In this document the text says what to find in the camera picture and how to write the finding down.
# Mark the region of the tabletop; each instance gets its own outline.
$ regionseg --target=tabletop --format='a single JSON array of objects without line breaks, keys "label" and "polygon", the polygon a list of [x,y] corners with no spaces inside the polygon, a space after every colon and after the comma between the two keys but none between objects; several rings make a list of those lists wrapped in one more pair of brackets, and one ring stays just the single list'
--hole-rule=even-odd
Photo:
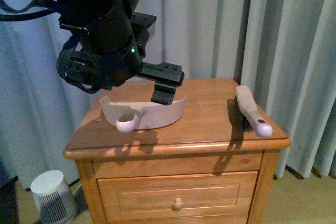
[{"label": "tabletop", "polygon": [[175,94],[175,100],[187,95],[181,118],[166,127],[135,130],[130,134],[118,132],[107,122],[99,100],[107,95],[114,102],[150,101],[154,82],[129,81],[112,91],[104,90],[66,146],[64,157],[109,158],[288,147],[287,135],[260,107],[258,112],[273,128],[272,136],[260,138],[254,132],[242,131],[243,117],[235,102],[237,86],[233,79],[226,78],[184,80]]}]

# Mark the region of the fan grille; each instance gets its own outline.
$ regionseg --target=fan grille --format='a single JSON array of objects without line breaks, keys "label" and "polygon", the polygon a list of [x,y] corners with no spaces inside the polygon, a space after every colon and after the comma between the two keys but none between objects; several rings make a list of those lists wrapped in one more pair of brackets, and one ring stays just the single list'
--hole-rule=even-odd
[{"label": "fan grille", "polygon": [[56,222],[67,215],[58,191],[47,196],[37,197],[40,203],[40,215],[43,222]]}]

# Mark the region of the wooden bedside table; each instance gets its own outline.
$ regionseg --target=wooden bedside table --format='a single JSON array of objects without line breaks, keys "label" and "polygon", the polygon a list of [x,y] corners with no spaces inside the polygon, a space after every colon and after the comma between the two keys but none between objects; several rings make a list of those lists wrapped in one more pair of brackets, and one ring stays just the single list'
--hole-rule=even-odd
[{"label": "wooden bedside table", "polygon": [[[150,101],[154,82],[127,82],[103,91],[112,101]],[[187,94],[174,124],[121,134],[99,100],[64,150],[76,161],[93,223],[260,223],[287,135],[241,131],[232,79],[185,80]]]}]

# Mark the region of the white space heater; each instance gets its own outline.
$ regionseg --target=white space heater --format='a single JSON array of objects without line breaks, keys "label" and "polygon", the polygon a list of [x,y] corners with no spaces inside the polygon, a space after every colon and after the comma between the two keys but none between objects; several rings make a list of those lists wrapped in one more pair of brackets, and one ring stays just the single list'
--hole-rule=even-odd
[{"label": "white space heater", "polygon": [[30,189],[43,223],[66,224],[75,217],[76,203],[60,170],[42,173]]}]

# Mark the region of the white curtain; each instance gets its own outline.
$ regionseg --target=white curtain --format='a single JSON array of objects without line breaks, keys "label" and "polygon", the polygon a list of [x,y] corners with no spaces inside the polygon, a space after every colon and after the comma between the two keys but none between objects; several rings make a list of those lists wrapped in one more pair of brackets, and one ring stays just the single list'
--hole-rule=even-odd
[{"label": "white curtain", "polygon": [[[5,1],[16,8],[29,2]],[[140,0],[137,11],[158,18],[144,61],[182,65],[186,78],[250,86],[292,139],[277,175],[286,163],[303,176],[313,165],[324,175],[336,170],[335,0]],[[77,178],[61,152],[89,102],[56,73],[69,37],[57,19],[0,24],[2,156],[25,187],[47,169]]]},{"label": "white curtain", "polygon": [[336,0],[251,0],[242,84],[292,139],[280,177],[335,172],[335,13]]},{"label": "white curtain", "polygon": [[[31,0],[4,0],[22,8]],[[1,157],[9,178],[23,187],[39,174],[61,170],[78,178],[62,150],[89,108],[88,96],[64,83],[56,59],[70,33],[57,26],[57,14],[25,22],[0,23]]]}]

